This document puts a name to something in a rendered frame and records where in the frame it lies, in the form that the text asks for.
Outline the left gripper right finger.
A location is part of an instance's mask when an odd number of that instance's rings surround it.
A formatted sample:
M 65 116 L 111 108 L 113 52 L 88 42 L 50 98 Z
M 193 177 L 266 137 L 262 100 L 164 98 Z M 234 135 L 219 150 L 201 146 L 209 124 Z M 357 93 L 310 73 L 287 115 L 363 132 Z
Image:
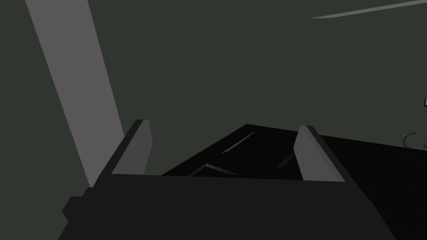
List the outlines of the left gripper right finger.
M 299 127 L 293 152 L 303 180 L 352 182 L 352 177 L 314 126 L 301 125 Z

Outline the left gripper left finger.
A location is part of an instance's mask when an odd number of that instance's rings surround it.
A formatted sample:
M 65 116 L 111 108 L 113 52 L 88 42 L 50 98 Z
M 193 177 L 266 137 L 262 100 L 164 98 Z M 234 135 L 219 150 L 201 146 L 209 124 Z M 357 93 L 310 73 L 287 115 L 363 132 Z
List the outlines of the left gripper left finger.
M 101 175 L 143 175 L 152 144 L 150 120 L 135 120 Z

